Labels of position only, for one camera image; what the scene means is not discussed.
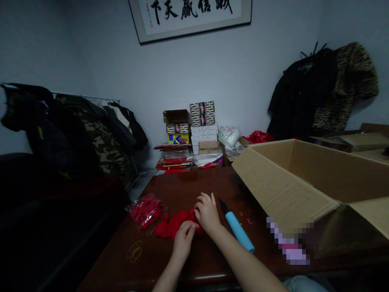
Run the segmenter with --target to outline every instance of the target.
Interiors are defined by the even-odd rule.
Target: hand
[[[210,235],[212,232],[219,229],[222,225],[220,224],[218,210],[216,209],[216,201],[214,193],[211,193],[211,197],[205,193],[201,193],[201,196],[197,197],[203,203],[198,202],[195,207],[195,215],[200,225],[203,227],[205,232]]]
[[[175,235],[173,254],[171,258],[178,264],[184,265],[186,259],[188,258],[190,246],[196,228],[200,228],[200,226],[195,222],[185,221],[181,224],[180,229],[177,231],[177,234]]]

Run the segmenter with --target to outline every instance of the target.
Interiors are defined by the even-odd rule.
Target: blue handle
[[[236,239],[240,242],[241,245],[243,245],[243,247],[246,250],[253,253],[255,251],[254,245],[252,245],[250,239],[248,238],[247,234],[243,230],[238,219],[236,219],[234,213],[228,212],[226,214],[226,219],[227,219],[227,222],[230,225],[232,232],[234,233]]]

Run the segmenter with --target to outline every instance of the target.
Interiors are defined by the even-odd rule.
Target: chinese characters
[[[201,12],[211,12],[211,5],[209,4],[209,0],[200,0],[198,8],[201,9]]]
[[[226,10],[227,7],[230,8],[230,12],[232,14],[230,0],[216,0],[216,9],[223,9],[224,8],[224,10]]]
[[[174,12],[174,11],[177,11],[177,10],[175,10],[175,9],[177,9],[177,7],[174,8],[173,5],[171,4],[171,2],[172,2],[171,0],[166,0],[166,2],[164,3],[164,5],[166,6],[166,11],[165,11],[165,19],[166,20],[168,20],[170,18],[170,16],[173,16],[174,18],[176,18],[178,16]],[[229,8],[230,13],[233,14],[229,0],[216,0],[215,2],[216,2],[216,10],[219,10],[219,9],[226,10],[227,8]],[[182,1],[180,1],[180,3],[183,3],[181,20],[183,20],[184,18],[190,17],[190,16],[193,16],[194,18],[198,17],[197,12],[193,11],[192,1],[182,0]],[[157,20],[158,25],[160,25],[158,12],[161,11],[161,7],[159,6],[159,1],[155,0],[153,2],[153,4],[150,5],[150,7],[154,8],[155,18]],[[211,4],[209,3],[209,0],[199,0],[197,8],[199,10],[201,10],[202,13],[211,12]]]
[[[192,10],[192,1],[189,2],[189,0],[184,0],[184,7],[182,8],[182,15],[181,15],[181,20],[185,17],[187,18],[188,16],[190,16],[190,14],[192,13],[192,15],[194,17],[199,17],[196,14],[193,13],[193,10]]]
[[[178,15],[175,14],[171,9],[173,8],[171,5],[170,5],[170,0],[167,0],[165,2],[165,6],[166,6],[166,12],[165,12],[165,15],[167,15],[167,17],[165,17],[165,19],[169,19],[169,16],[170,15],[173,15],[173,17],[177,17]]]
[[[153,4],[151,4],[151,7],[155,10],[155,17],[157,18],[157,23],[159,25],[159,18],[158,18],[158,11],[157,9],[161,10],[161,7],[159,6],[159,1],[155,0]]]

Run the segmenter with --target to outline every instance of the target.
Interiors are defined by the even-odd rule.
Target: white wall
[[[215,101],[219,125],[266,131],[282,71],[313,51],[320,0],[253,0],[252,23],[141,46],[127,0],[67,0],[72,32],[103,97],[135,113],[150,146],[167,141],[163,110]],[[146,150],[145,168],[158,151]]]
[[[55,1],[0,1],[0,82],[41,85],[50,90],[99,95],[71,39],[64,11]],[[0,116],[6,110],[0,90]],[[24,131],[0,125],[0,154],[30,152]]]
[[[389,124],[389,1],[326,0],[323,8],[319,42],[332,49],[360,42],[378,73],[379,95],[356,104],[347,129],[363,122]]]

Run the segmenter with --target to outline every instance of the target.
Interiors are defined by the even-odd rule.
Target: wooden table
[[[385,249],[384,253],[382,250],[373,250],[362,255],[355,253],[325,260],[314,260],[311,257],[309,266],[288,265],[283,259],[282,251],[274,243],[273,234],[266,227],[263,209],[245,188],[232,167],[155,176],[142,195],[154,193],[169,207],[169,218],[171,218],[172,214],[177,214],[180,210],[193,208],[197,202],[196,197],[201,192],[208,194],[213,192],[216,199],[221,197],[241,223],[247,222],[247,218],[256,222],[256,225],[244,224],[244,230],[255,246],[254,255],[277,276],[333,271],[389,259],[389,253]],[[219,203],[217,207],[220,222],[231,232]],[[126,253],[131,244],[138,240],[142,241],[143,251],[138,260],[132,264],[126,258]],[[128,215],[78,291],[150,290],[167,265],[172,250],[171,238],[160,239],[154,235],[143,237]],[[180,285],[193,287],[234,280],[226,260],[208,235],[195,237],[191,253],[181,273]]]

